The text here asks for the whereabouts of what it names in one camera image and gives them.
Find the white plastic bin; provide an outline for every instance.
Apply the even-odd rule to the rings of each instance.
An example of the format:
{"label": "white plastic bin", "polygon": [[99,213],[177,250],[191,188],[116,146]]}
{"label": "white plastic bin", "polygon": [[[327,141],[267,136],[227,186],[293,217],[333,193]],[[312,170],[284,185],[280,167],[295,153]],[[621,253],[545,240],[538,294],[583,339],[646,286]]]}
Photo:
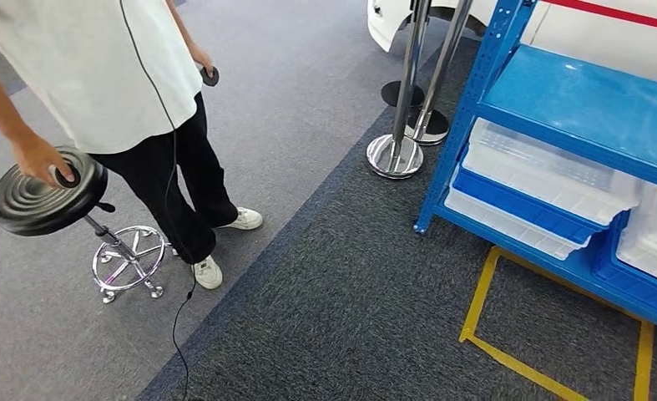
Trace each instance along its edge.
{"label": "white plastic bin", "polygon": [[449,190],[444,204],[453,211],[457,211],[496,231],[502,232],[506,236],[554,256],[560,261],[566,259],[572,251],[589,244],[589,241],[584,244],[573,243],[453,188]]}
{"label": "white plastic bin", "polygon": [[639,204],[632,175],[478,119],[463,167],[607,226]]}
{"label": "white plastic bin", "polygon": [[657,277],[657,185],[645,183],[640,206],[630,212],[616,256]]}

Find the floor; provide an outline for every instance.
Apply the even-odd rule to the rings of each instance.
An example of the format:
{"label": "floor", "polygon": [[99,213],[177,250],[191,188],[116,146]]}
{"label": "floor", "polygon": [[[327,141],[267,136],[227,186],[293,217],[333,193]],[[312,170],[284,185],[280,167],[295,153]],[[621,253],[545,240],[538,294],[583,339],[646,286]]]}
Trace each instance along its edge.
{"label": "floor", "polygon": [[[437,97],[445,115],[477,49],[458,48]],[[184,344],[189,399],[556,399],[458,341],[491,245],[438,218],[413,232],[440,149],[425,148],[409,180],[373,174],[365,148],[393,116],[377,118]],[[484,304],[482,340],[591,399],[631,398],[633,318],[505,259]],[[657,329],[653,356],[657,399]],[[174,357],[137,400],[183,394]]]}
{"label": "floor", "polygon": [[[384,110],[379,90],[401,76],[406,34],[391,53],[379,49],[364,0],[188,0],[179,11],[222,71],[205,101],[230,193],[266,219],[260,231],[220,235],[225,285],[195,295],[179,320],[183,342]],[[431,25],[425,54],[445,27]],[[2,59],[0,77],[41,136],[67,143]],[[0,176],[12,163],[0,136]],[[105,200],[118,211],[94,216],[112,228],[153,224],[117,177]],[[105,306],[89,272],[96,246],[83,223],[39,238],[0,230],[0,399],[131,399],[174,354],[171,323],[189,270],[170,257],[156,278],[161,299],[138,289]]]}

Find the black stool seat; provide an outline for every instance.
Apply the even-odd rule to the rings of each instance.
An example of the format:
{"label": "black stool seat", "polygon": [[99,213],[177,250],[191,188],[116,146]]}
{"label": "black stool seat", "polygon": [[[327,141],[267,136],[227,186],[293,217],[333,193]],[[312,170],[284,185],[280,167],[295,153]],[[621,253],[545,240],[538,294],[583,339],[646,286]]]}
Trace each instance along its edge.
{"label": "black stool seat", "polygon": [[0,226],[4,230],[19,236],[44,236],[82,219],[102,199],[107,170],[79,150],[57,149],[72,167],[78,184],[51,188],[24,176],[18,166],[12,167],[0,180]]}

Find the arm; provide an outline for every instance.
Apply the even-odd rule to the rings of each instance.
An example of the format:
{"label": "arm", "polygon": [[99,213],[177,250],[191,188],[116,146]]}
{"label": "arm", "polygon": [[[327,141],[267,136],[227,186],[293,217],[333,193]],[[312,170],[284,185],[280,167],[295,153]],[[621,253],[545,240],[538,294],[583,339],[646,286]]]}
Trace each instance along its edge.
{"label": "arm", "polygon": [[16,161],[25,175],[38,177],[52,186],[59,186],[48,172],[48,167],[54,165],[68,180],[72,180],[70,169],[62,156],[26,125],[1,83],[0,131],[11,142]]}
{"label": "arm", "polygon": [[190,37],[190,33],[188,33],[188,29],[185,27],[185,24],[183,23],[183,20],[180,18],[180,15],[178,14],[178,11],[175,9],[175,2],[174,0],[166,0],[166,4],[169,5],[169,10],[171,11],[171,14],[174,17],[175,24],[178,25],[178,30],[180,31],[180,34],[183,35],[183,40],[185,41],[185,45],[188,46],[188,50],[190,51],[190,56],[195,60],[196,63],[200,63],[205,67],[205,70],[208,71],[208,75],[212,76],[213,74],[213,60],[210,58],[210,56],[203,51],[202,48],[200,48],[193,39]]}

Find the person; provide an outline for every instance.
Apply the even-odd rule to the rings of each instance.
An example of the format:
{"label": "person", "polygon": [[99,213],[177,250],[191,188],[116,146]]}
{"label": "person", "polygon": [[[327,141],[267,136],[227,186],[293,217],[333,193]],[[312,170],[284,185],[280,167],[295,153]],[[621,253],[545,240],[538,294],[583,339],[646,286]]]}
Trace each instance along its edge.
{"label": "person", "polygon": [[[0,0],[0,52],[75,146],[124,178],[197,282],[217,288],[214,229],[252,230],[262,216],[235,207],[227,195],[207,139],[195,64],[212,71],[212,60],[190,37],[174,0]],[[58,186],[54,166],[72,180],[61,155],[26,125],[1,84],[0,131],[25,175]],[[195,210],[172,173],[174,160]]]}

